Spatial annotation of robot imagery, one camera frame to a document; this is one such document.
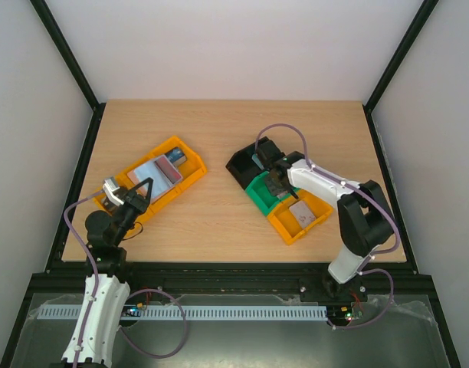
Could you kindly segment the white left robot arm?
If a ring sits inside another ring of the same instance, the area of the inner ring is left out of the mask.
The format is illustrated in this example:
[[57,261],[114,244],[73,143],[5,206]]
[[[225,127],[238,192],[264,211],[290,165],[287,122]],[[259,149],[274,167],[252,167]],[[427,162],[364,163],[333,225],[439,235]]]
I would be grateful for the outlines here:
[[[148,177],[119,197],[115,178],[103,182],[103,188],[69,205],[64,221],[84,250],[91,275],[85,279],[84,299],[77,323],[58,367],[110,367],[116,328],[130,286],[125,281],[126,250],[120,243],[134,228],[136,220],[149,207],[153,179]],[[85,221],[84,241],[69,219],[69,212],[79,204],[105,195],[116,206],[112,214],[97,210]]]

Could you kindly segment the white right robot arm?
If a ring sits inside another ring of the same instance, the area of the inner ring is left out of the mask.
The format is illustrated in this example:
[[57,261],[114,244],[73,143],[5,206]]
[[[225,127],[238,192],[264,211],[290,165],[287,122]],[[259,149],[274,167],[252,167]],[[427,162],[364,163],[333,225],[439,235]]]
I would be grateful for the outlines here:
[[304,153],[285,154],[272,140],[254,144],[254,154],[276,186],[292,192],[303,189],[336,211],[343,246],[328,266],[325,295],[335,301],[350,291],[350,280],[362,273],[391,236],[400,244],[400,233],[381,186],[344,179],[318,166]]

